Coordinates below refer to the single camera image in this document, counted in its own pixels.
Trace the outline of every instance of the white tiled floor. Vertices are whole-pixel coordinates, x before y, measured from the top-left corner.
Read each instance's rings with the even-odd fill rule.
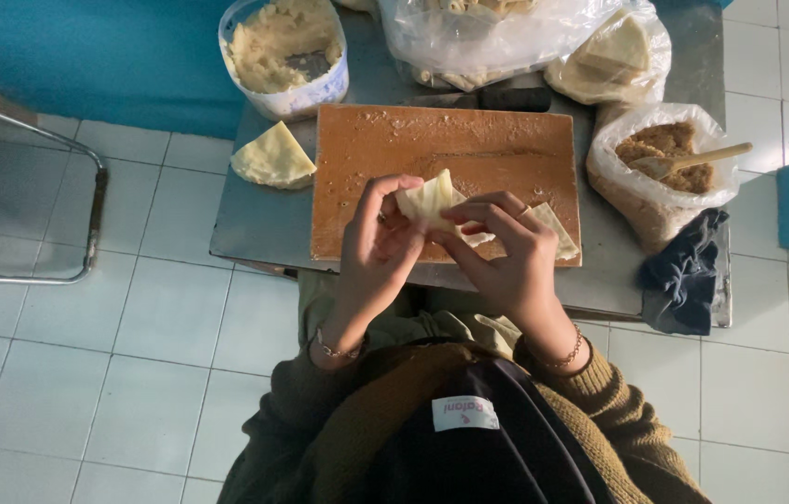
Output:
[[[671,445],[714,502],[789,502],[789,251],[774,183],[789,164],[789,0],[736,0],[725,15],[729,136],[756,144],[730,205],[734,326],[703,338],[580,327],[680,436]],[[87,280],[0,286],[0,502],[214,501],[267,377],[298,350],[297,286],[207,254],[232,143],[40,121],[107,156],[111,185]],[[0,273],[70,274],[92,165],[0,127],[7,160]]]

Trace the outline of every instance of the sleeve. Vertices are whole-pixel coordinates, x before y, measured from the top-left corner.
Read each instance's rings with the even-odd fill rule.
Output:
[[[653,406],[644,400],[640,389],[625,383],[621,371],[592,344],[590,361],[571,377],[549,373],[532,357],[523,340],[516,349],[516,363],[593,420],[613,445],[634,484],[653,502],[708,501],[680,455],[669,446],[671,431],[659,423]]]
[[[302,350],[276,365],[270,392],[242,426],[248,444],[236,461],[219,504],[280,502],[306,495],[297,473],[310,442],[336,407],[350,394],[356,363],[337,371],[318,368]]]

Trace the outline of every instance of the knife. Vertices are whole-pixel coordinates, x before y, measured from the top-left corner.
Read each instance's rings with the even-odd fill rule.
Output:
[[[511,112],[546,112],[550,110],[549,88],[490,89],[473,92],[414,96],[399,105],[430,109],[481,109]]]

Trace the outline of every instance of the black handle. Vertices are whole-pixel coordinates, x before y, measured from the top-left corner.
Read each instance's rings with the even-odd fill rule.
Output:
[[[510,112],[546,112],[550,110],[550,89],[490,89],[479,90],[479,109]]]

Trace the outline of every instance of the woman's right hand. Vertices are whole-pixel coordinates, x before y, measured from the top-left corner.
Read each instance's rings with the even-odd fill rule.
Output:
[[[506,315],[526,337],[535,356],[545,362],[565,359],[575,349],[577,334],[557,299],[553,282],[559,236],[556,231],[523,212],[525,203],[509,192],[489,193],[469,198],[441,212],[445,219],[463,225],[479,223],[466,234],[490,232],[503,242],[507,255],[485,260],[455,235],[432,231],[431,239],[445,247],[457,266],[494,309]],[[583,344],[576,359],[554,368],[570,375],[589,360],[590,349]]]

